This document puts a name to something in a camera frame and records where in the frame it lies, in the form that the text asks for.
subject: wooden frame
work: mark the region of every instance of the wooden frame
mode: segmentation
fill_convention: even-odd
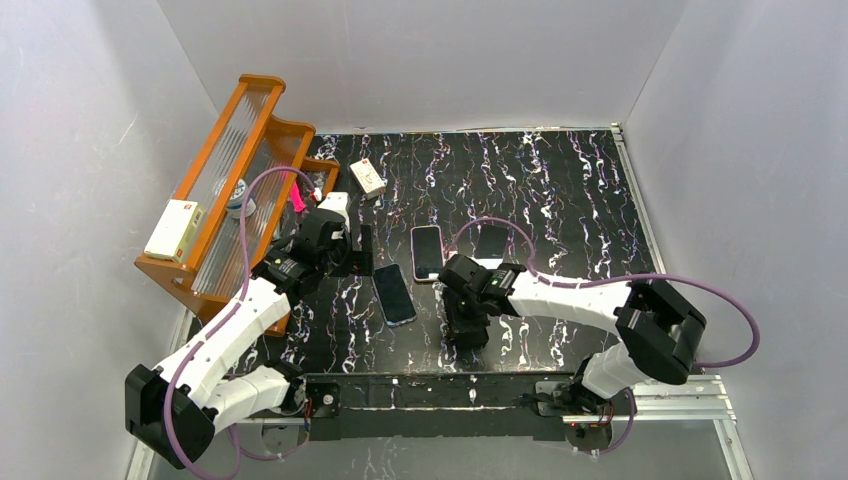
[[[221,224],[226,216],[227,199],[240,178],[245,176],[256,152],[263,140],[270,147],[273,159],[278,164],[288,164],[294,168],[304,171],[327,172],[324,182],[324,193],[332,191],[338,176],[339,164],[330,160],[316,160],[306,157],[309,144],[315,135],[315,127],[307,123],[289,122],[281,120],[273,115],[274,107],[280,96],[285,91],[286,84],[277,77],[263,75],[242,75],[239,83],[233,91],[227,105],[221,111],[218,121],[209,133],[209,137],[198,152],[189,167],[183,181],[174,193],[174,199],[186,200],[196,187],[197,180],[208,167],[210,156],[215,152],[216,146],[222,140],[228,125],[243,100],[250,104],[250,108],[257,112],[256,120],[249,128],[249,133],[244,140],[244,145],[238,152],[232,168],[220,181],[223,187],[215,198],[214,203],[205,213],[203,223],[193,248],[185,263],[180,264],[168,260],[150,258],[142,253],[136,260],[135,265],[155,281],[159,286],[179,300],[189,310],[194,312],[204,323],[211,320],[230,301],[230,297],[212,295],[199,292],[192,288],[203,262],[206,261],[209,249],[216,239]],[[255,94],[267,95],[264,103],[254,98]],[[297,142],[297,149],[286,151],[284,148],[288,143]],[[277,196],[277,201],[271,212],[265,229],[259,236],[257,248],[251,259],[251,266],[258,263],[264,256],[268,245],[271,243],[274,230],[283,213],[289,193],[294,184],[294,175],[287,175],[283,181],[282,188]],[[238,249],[231,249],[236,254]],[[285,320],[269,329],[268,333],[282,335],[285,333]]]

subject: small white box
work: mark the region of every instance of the small white box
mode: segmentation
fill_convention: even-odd
[[[371,165],[371,162],[367,158],[352,163],[350,165],[350,172],[353,173],[356,183],[365,192],[365,198],[370,200],[386,192],[386,181],[380,178],[377,170],[374,170],[374,166]]]
[[[168,200],[159,223],[153,229],[145,255],[182,263],[194,242],[203,209],[197,202]]]

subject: black marble table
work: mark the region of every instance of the black marble table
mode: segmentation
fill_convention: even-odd
[[[598,279],[653,270],[608,130],[330,135],[316,137],[310,155],[342,165],[336,191],[351,194],[351,227],[373,226],[375,267],[401,266],[418,318],[389,328],[370,278],[326,279],[294,307],[288,336],[261,337],[232,373],[268,358],[306,372],[573,371],[616,342],[562,319],[503,316],[492,319],[484,348],[457,351],[445,341],[434,284],[411,281],[410,229],[418,225],[439,225],[447,245],[470,219],[501,217],[534,239],[541,272]],[[388,180],[371,200],[347,168],[363,158]],[[281,230],[297,217],[287,211]],[[463,235],[459,251],[470,256],[476,236],[475,228]],[[520,240],[511,236],[506,258],[526,260]]]

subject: smartphone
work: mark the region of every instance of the smartphone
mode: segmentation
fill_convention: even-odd
[[[418,314],[415,311],[415,305],[412,304],[409,290],[406,289],[400,265],[393,263],[387,267],[380,267],[374,270],[372,278],[377,300],[386,318],[386,325],[397,327],[415,320]]]
[[[486,268],[498,268],[503,263],[509,230],[495,225],[480,226],[480,238],[474,248],[474,259]]]
[[[436,225],[412,229],[412,279],[435,282],[445,266],[442,229]]]

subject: white wall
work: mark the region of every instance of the white wall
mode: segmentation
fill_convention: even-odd
[[[3,2],[0,478],[123,478],[179,304],[132,262],[214,107],[154,0]]]
[[[699,1],[625,134],[670,271],[737,294],[721,372],[757,478],[844,478],[848,4]],[[706,305],[705,359],[747,346]]]
[[[321,132],[627,118],[685,2],[160,0],[220,110],[242,73]]]

